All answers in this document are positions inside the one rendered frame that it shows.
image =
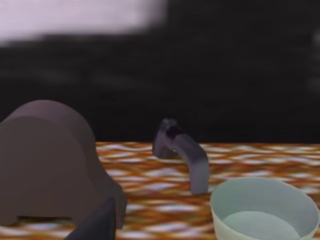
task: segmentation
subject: brown arched object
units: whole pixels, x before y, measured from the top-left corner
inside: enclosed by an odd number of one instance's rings
[[[78,225],[114,198],[116,227],[127,206],[122,187],[103,169],[94,133],[70,107],[38,100],[0,124],[0,225],[18,217],[71,218]]]

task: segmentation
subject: cup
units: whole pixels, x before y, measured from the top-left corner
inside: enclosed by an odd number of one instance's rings
[[[311,240],[320,222],[308,195],[272,178],[227,180],[212,192],[210,207],[218,240]]]

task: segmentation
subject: dark wall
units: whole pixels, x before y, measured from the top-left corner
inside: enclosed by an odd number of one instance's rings
[[[201,142],[320,143],[316,6],[172,0],[145,34],[13,44],[0,49],[0,118],[52,99],[98,141],[151,141],[174,117]]]

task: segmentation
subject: patterned tabletop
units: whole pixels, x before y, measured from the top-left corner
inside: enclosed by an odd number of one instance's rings
[[[216,240],[210,194],[192,196],[182,159],[157,159],[151,144],[98,142],[100,161],[128,196],[117,240]],[[243,176],[280,179],[310,195],[320,207],[320,145],[202,144],[210,163],[210,192]],[[73,229],[68,219],[23,218],[0,227],[1,240],[62,240]],[[320,240],[320,230],[314,240]]]

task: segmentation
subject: table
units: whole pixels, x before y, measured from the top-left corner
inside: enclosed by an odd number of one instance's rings
[[[320,145],[202,144],[210,164],[209,191],[243,176],[277,178],[309,194],[320,207]],[[157,159],[150,143],[97,142],[100,161],[128,196],[125,224],[117,240],[216,240],[210,194],[191,195],[187,165],[180,158]],[[23,218],[0,227],[1,240],[62,240],[68,219]],[[320,240],[320,230],[314,240]]]

